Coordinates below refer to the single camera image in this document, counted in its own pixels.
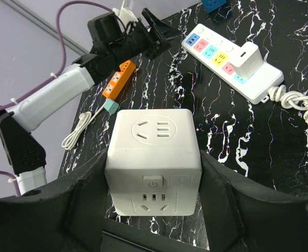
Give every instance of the marble surface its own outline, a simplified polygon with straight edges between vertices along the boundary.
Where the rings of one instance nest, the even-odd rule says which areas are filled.
[[[288,89],[308,94],[308,0],[228,0],[210,16],[198,4],[165,22],[183,36],[154,61],[142,55],[132,59],[138,68],[119,98],[120,109],[190,109],[200,149],[260,184],[308,196],[308,126],[303,113],[272,101],[252,105],[180,46],[198,23],[240,46],[252,41],[265,60],[283,71]],[[77,115],[103,104],[106,83],[83,94]],[[97,118],[78,148],[65,154],[60,175],[108,147],[115,118],[108,113]],[[106,217],[209,249],[200,202],[188,217],[120,217],[109,198]]]

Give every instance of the power button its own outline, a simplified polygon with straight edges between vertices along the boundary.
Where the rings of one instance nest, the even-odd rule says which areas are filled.
[[[149,189],[161,189],[163,177],[161,175],[145,175],[143,176],[143,185]]]

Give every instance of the teal plug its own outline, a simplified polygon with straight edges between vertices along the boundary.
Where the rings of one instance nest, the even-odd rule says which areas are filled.
[[[119,104],[111,99],[106,99],[104,104],[104,109],[107,110],[110,114],[114,114],[119,108]]]

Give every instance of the power symbol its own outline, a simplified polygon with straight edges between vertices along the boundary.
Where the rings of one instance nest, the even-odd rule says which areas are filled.
[[[149,187],[157,187],[158,183],[152,182],[148,184]]]

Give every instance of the gray wall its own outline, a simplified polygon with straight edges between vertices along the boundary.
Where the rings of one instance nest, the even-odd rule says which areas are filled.
[[[67,50],[68,64],[78,55]],[[0,1],[0,104],[40,84],[60,66],[59,42]],[[64,155],[60,146],[70,132],[79,98],[56,112],[33,132],[47,152],[47,180],[57,178]],[[0,141],[0,170],[12,171]],[[8,178],[0,176],[0,197],[15,194]]]
[[[60,6],[68,2],[67,0],[18,1],[52,25],[55,24],[55,16]],[[113,7],[120,9],[122,0],[95,0],[91,2],[103,4],[111,9]],[[158,18],[163,19],[197,2],[197,0],[135,0],[132,11],[137,17],[142,17],[141,11],[146,7]],[[69,6],[61,16],[62,32],[89,50],[91,48],[91,38],[86,27],[87,22],[105,12],[105,10],[95,6],[83,4]]]

